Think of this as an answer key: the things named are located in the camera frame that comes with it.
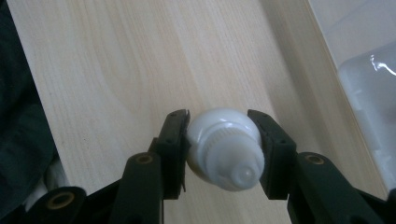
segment white bottle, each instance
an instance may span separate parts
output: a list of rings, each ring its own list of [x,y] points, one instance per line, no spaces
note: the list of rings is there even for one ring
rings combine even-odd
[[[205,181],[230,191],[251,189],[259,182],[262,140],[247,115],[230,108],[208,110],[191,123],[187,137],[187,162]]]

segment wood grain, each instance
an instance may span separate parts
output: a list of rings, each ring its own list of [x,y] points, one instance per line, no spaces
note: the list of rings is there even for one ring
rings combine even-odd
[[[230,106],[271,114],[299,150],[383,197],[310,8],[294,2],[8,1],[70,183],[92,193],[120,178],[173,110]],[[290,222],[260,186],[186,178],[166,223]]]

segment light wood surface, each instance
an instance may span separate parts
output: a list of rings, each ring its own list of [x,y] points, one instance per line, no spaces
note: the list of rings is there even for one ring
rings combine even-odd
[[[271,114],[300,151],[384,197],[307,1],[8,1],[67,177],[92,193],[146,151],[165,116]],[[165,223],[289,223],[260,186],[231,193],[187,170]]]

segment dark fabric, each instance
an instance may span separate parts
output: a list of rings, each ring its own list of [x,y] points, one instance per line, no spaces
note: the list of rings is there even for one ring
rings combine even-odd
[[[55,150],[7,2],[3,2],[0,7],[0,219],[24,202],[49,166]]]

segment wooden table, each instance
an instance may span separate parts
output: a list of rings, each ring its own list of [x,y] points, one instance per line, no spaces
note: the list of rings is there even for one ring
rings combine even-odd
[[[169,112],[230,106],[271,114],[299,151],[385,197],[307,0],[8,3],[72,185],[92,193],[119,179]],[[186,178],[165,223],[290,222],[260,186]]]

